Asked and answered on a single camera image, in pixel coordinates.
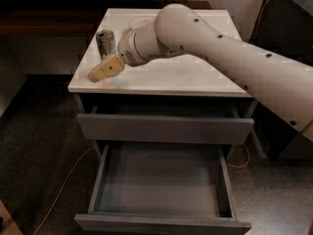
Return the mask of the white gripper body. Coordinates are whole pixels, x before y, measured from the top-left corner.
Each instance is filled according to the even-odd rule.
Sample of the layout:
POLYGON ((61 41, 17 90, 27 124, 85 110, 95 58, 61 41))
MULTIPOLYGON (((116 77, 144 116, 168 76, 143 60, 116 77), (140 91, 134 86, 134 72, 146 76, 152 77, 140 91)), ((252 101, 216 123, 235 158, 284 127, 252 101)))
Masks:
POLYGON ((135 47, 135 35, 135 30, 128 29, 121 36, 117 44, 117 51, 119 55, 123 59, 124 63, 130 67, 138 67, 148 62, 140 56, 135 47))

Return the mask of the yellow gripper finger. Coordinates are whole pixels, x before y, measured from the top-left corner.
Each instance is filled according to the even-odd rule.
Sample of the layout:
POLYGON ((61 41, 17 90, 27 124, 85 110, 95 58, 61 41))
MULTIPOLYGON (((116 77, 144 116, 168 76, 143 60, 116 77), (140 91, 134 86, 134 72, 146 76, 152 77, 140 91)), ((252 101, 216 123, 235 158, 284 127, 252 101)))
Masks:
POLYGON ((97 66, 91 69, 88 78, 98 82, 108 77, 113 77, 124 71, 125 63, 118 54, 107 55, 97 66))

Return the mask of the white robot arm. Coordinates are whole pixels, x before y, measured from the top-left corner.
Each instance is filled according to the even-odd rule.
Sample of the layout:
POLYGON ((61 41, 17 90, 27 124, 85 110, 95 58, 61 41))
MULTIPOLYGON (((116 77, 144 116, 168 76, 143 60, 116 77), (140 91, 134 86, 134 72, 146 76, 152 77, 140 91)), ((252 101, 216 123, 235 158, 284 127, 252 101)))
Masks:
POLYGON ((100 81, 125 66, 160 58, 198 57, 233 80, 288 125, 313 140, 313 70, 295 60, 226 36, 180 4, 162 8, 147 22, 136 22, 88 77, 100 81))

